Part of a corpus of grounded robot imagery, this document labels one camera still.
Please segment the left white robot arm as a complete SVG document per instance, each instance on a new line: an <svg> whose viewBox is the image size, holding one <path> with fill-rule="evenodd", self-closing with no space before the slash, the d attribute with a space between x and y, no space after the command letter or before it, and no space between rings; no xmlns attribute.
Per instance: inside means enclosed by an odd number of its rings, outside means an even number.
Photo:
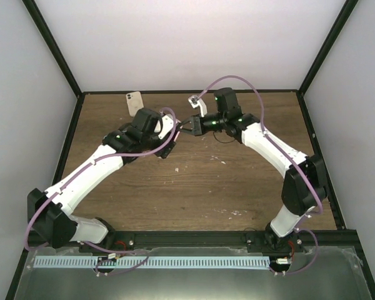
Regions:
<svg viewBox="0 0 375 300"><path fill-rule="evenodd" d="M104 179L139 157L164 155L176 133L177 118L169 107L159 112L139 109L134 119L102 139L94 153L71 174L53 186L27 195L30 231L43 238L47 246L60 248L69 242L94 244L109 252L115 245L108 223L73 214L81 201Z"/></svg>

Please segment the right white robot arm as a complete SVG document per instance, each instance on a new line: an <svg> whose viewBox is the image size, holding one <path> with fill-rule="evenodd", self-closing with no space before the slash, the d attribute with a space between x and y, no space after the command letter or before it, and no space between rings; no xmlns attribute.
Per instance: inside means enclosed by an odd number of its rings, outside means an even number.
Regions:
<svg viewBox="0 0 375 300"><path fill-rule="evenodd" d="M323 212L322 201L328 196L324 161L317 155L308 156L276 137L265 127L262 116L244 113L230 87L215 91L214 98L217 111L209 114L201 97L191 96L190 105L200 112L185 119L178 129L193 136L223 131L256 151L279 172L284 179L282 208L269 223L271 232L265 236L267 248L278 252L287 245L287 236L297 230L302 219Z"/></svg>

